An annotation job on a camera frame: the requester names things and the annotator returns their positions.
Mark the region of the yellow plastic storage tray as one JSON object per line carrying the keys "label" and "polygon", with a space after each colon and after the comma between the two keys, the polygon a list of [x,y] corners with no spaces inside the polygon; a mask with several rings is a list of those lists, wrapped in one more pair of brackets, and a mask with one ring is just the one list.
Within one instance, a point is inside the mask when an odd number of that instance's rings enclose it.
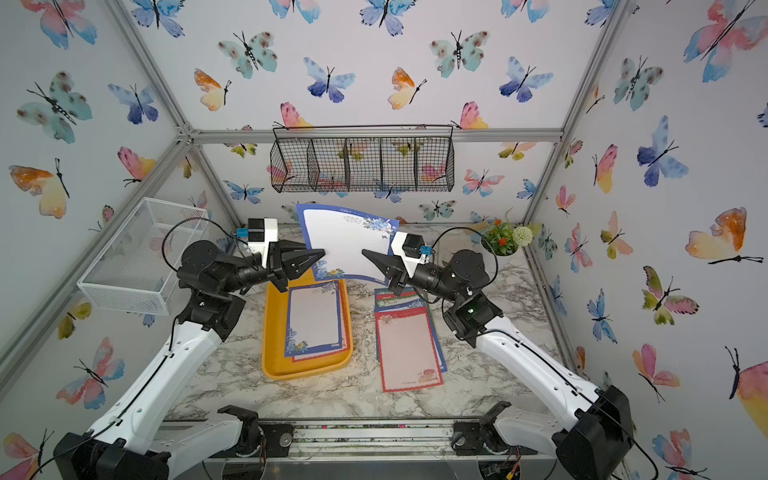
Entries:
{"label": "yellow plastic storage tray", "polygon": [[345,281],[316,281],[307,272],[284,293],[267,287],[262,370],[268,378],[297,380],[339,370],[353,351]]}

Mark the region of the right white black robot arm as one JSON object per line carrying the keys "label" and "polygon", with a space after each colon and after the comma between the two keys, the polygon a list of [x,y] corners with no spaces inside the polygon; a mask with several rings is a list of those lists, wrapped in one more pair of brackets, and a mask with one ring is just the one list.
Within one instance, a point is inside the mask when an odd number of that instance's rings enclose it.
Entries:
{"label": "right white black robot arm", "polygon": [[363,250],[391,292],[410,286],[451,302],[443,319],[456,337],[500,363],[525,384],[554,417],[551,426],[495,417],[492,432],[508,446],[554,456],[574,479],[614,479],[637,447],[628,397],[602,389],[556,361],[528,339],[483,289],[491,282],[481,254],[461,250],[437,266],[426,258]]}

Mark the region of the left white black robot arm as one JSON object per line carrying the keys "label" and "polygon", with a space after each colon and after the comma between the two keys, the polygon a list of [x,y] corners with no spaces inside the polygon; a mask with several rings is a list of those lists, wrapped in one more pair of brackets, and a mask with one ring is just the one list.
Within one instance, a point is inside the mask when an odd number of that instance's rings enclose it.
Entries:
{"label": "left white black robot arm", "polygon": [[61,477],[173,479],[220,452],[264,462],[267,438],[259,416],[242,407],[225,406],[176,440],[155,437],[192,376],[234,330],[245,307],[243,293],[262,283],[284,292],[324,255],[289,240],[247,257],[225,254],[207,240],[188,245],[176,276],[190,298],[168,340],[110,411],[84,433],[58,442],[49,461]]}

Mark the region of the white potted flower plant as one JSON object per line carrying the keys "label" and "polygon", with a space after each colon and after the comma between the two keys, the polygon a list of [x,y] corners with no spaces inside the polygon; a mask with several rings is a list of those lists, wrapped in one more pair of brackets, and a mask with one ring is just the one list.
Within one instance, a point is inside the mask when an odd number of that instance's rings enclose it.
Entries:
{"label": "white potted flower plant", "polygon": [[540,223],[520,223],[510,219],[512,209],[503,218],[484,219],[475,224],[479,231],[481,247],[499,257],[507,257],[533,243],[540,233]]}

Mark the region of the white mesh wall basket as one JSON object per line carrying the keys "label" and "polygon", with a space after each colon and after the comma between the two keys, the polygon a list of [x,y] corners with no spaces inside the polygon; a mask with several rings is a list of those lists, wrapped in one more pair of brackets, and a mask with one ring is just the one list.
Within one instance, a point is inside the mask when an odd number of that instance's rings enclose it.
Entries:
{"label": "white mesh wall basket", "polygon": [[167,315],[182,253],[203,237],[208,217],[203,208],[143,198],[77,287],[100,309]]}

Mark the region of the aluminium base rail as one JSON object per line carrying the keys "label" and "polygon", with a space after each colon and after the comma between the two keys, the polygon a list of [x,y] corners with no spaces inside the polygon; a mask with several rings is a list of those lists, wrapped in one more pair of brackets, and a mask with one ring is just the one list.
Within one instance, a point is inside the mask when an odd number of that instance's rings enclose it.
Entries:
{"label": "aluminium base rail", "polygon": [[470,456],[541,454],[554,457],[580,437],[553,419],[525,411],[502,417],[377,420],[238,420],[220,413],[204,421],[163,422],[151,452],[181,452],[197,462],[210,456],[322,460],[342,456]]}

